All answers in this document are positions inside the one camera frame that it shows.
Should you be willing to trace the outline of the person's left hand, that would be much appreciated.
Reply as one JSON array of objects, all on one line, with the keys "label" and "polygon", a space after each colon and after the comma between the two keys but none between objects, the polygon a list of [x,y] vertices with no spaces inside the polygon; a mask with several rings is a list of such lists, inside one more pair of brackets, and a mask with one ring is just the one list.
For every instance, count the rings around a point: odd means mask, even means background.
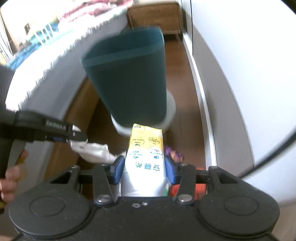
[{"label": "person's left hand", "polygon": [[19,155],[16,165],[8,168],[4,178],[1,178],[1,199],[5,203],[12,202],[15,198],[18,182],[25,178],[27,169],[25,160],[29,156],[27,150],[23,150]]}]

